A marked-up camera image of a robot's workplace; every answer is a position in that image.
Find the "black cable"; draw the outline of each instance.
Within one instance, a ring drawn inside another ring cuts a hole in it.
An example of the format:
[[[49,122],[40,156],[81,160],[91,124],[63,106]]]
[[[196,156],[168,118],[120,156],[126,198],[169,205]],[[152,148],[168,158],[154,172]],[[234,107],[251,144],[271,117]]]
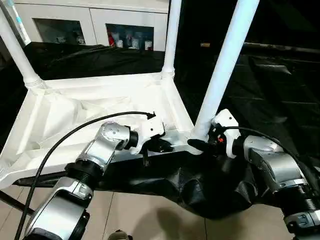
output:
[[[35,175],[35,178],[34,178],[34,181],[32,183],[32,186],[30,188],[30,191],[29,191],[29,194],[26,198],[26,201],[25,201],[25,207],[23,209],[23,212],[22,212],[22,216],[21,216],[21,219],[20,219],[20,222],[19,222],[19,226],[18,226],[18,229],[15,233],[15,237],[14,237],[14,240],[19,240],[20,238],[20,235],[21,235],[21,232],[22,232],[22,229],[23,229],[23,226],[24,226],[24,223],[25,223],[25,220],[26,220],[26,216],[27,216],[27,213],[28,213],[28,209],[29,209],[29,206],[30,206],[30,202],[31,202],[31,199],[32,199],[32,196],[34,194],[34,191],[35,191],[35,188],[36,188],[36,185],[37,185],[37,182],[38,182],[38,179],[40,177],[40,174],[48,160],[48,158],[50,157],[50,155],[53,153],[53,151],[65,140],[67,139],[68,137],[70,137],[72,134],[74,134],[75,132],[79,131],[80,129],[90,125],[90,124],[93,124],[93,123],[96,123],[96,122],[99,122],[101,120],[105,120],[105,119],[109,119],[109,118],[114,118],[114,117],[118,117],[118,116],[123,116],[123,115],[146,115],[148,119],[152,118],[155,116],[155,114],[153,113],[148,113],[148,112],[143,112],[143,111],[126,111],[126,112],[119,112],[119,113],[115,113],[115,114],[111,114],[111,115],[107,115],[107,116],[102,116],[102,117],[99,117],[99,118],[96,118],[94,120],[91,120],[91,121],[88,121],[78,127],[76,127],[75,129],[73,129],[72,131],[68,132],[65,136],[63,136],[59,141],[56,142],[55,145],[53,145],[53,147],[48,151],[48,153],[45,155],[45,157],[43,158],[37,172],[36,172],[36,175]]]

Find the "white frame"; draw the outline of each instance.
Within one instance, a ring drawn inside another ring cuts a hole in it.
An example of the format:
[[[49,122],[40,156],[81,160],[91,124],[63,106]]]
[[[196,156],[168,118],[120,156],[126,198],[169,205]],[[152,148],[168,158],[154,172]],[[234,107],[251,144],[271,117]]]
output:
[[[168,15],[155,12],[123,11],[91,8],[91,18],[98,44],[109,46],[106,24],[153,28],[153,50],[166,49]]]
[[[55,6],[38,4],[15,4],[31,41],[43,42],[34,19],[79,21],[86,45],[96,45],[90,10],[85,7]]]
[[[162,72],[87,77],[80,80],[79,78],[60,79],[46,81],[45,83],[35,73],[19,45],[4,13],[0,10],[0,35],[17,67],[21,71],[25,86],[28,88],[27,97],[21,106],[0,155],[0,163],[3,164],[3,168],[0,168],[0,170],[3,171],[0,173],[0,189],[8,187],[17,179],[35,175],[39,164],[48,149],[33,148],[32,145],[30,145],[29,148],[31,151],[25,150],[28,150],[26,148],[27,144],[31,143],[28,142],[30,137],[33,134],[37,134],[37,132],[33,131],[34,126],[38,126],[38,124],[35,124],[35,120],[38,119],[42,123],[46,123],[46,121],[43,121],[44,119],[42,116],[48,112],[49,107],[48,104],[45,102],[42,103],[41,100],[45,93],[50,94],[52,91],[56,91],[61,96],[65,93],[67,94],[65,96],[69,96],[72,99],[74,99],[73,94],[76,93],[78,93],[78,96],[81,98],[89,97],[90,99],[93,99],[97,94],[100,94],[100,96],[102,94],[102,96],[105,97],[107,91],[108,95],[124,94],[124,90],[129,91],[130,93],[138,93],[138,96],[145,97],[146,93],[143,93],[143,91],[147,91],[148,89],[143,83],[147,83],[147,86],[154,83],[157,88],[160,87],[158,89],[163,100],[150,101],[152,104],[151,108],[154,109],[155,106],[166,106],[167,108],[162,112],[171,114],[172,122],[174,123],[174,128],[166,131],[168,134],[165,138],[168,138],[169,142],[174,146],[174,150],[177,152],[188,151],[194,155],[201,153],[201,151],[189,146],[187,141],[188,139],[193,138],[206,140],[211,124],[210,121],[217,111],[217,109],[212,106],[220,104],[230,75],[235,67],[240,50],[249,31],[250,24],[254,18],[259,0],[238,0],[195,127],[191,122],[188,112],[174,84],[174,72],[171,71],[174,70],[174,53],[177,42],[181,0],[172,0],[172,3],[169,19],[170,31],[168,32],[164,60],[167,67],[164,67]],[[154,96],[155,95],[148,96],[148,100],[153,99]],[[55,101],[52,101],[52,103],[55,104],[57,103],[57,99],[54,99]],[[149,103],[148,100],[140,99],[138,101],[141,103]],[[61,110],[64,110],[67,114],[70,113],[74,115],[72,110],[65,107],[65,103],[63,103],[63,108],[55,108],[55,111],[60,112]],[[83,147],[78,149],[75,156],[80,154],[82,149]],[[61,171],[63,166],[75,159],[75,152],[73,150],[75,149],[73,149],[72,145],[67,145],[66,147],[60,146],[52,154],[42,173],[49,174]],[[132,158],[132,156],[126,155],[122,160],[128,160],[130,158]]]

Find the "white cabinet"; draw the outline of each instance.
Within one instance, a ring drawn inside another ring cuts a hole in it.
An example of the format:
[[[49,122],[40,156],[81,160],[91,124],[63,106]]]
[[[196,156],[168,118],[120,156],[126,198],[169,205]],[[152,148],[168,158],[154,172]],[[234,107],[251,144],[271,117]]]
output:
[[[33,42],[165,51],[169,0],[15,0]]]
[[[89,8],[40,4],[15,7],[33,42],[97,44]]]
[[[167,14],[95,8],[90,12],[98,44],[109,46],[112,41],[118,46],[120,40],[125,48],[166,49]]]

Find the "white shelf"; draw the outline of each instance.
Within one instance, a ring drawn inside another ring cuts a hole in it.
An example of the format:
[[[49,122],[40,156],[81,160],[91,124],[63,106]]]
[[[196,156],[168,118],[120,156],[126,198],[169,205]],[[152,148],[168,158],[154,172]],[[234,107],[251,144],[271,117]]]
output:
[[[16,4],[72,6],[167,14],[169,0],[14,0]]]

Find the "floor tile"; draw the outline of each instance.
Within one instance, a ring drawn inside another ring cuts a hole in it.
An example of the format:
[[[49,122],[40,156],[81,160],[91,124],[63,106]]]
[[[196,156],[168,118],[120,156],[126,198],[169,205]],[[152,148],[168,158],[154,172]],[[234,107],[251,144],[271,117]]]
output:
[[[29,193],[29,187],[25,187],[20,194],[18,201],[25,203],[28,193]],[[31,200],[30,207],[32,209],[36,209],[43,200],[46,199],[48,194],[51,192],[51,188],[36,188],[34,191],[33,198]],[[2,228],[0,230],[0,237],[4,240],[12,240],[15,238],[16,231],[18,228],[18,224],[21,218],[22,212],[17,209],[12,209],[9,216],[7,217],[6,221],[2,225]],[[26,221],[24,222],[24,226],[26,226],[27,222],[29,220],[29,217],[27,216]],[[25,232],[25,227],[23,228],[22,234],[20,239],[23,238],[23,234]]]
[[[23,187],[11,185],[5,189],[1,189],[4,193],[10,195],[14,199],[17,199],[21,194]],[[12,207],[5,202],[0,200],[0,229],[2,228],[3,224],[5,223]]]
[[[102,240],[111,205],[113,192],[95,191],[92,201],[86,210],[90,220],[85,228],[82,240]]]
[[[114,193],[104,240],[116,230],[134,240],[205,240],[205,221],[161,197]]]
[[[279,208],[256,204],[222,220],[206,219],[207,240],[292,240]]]

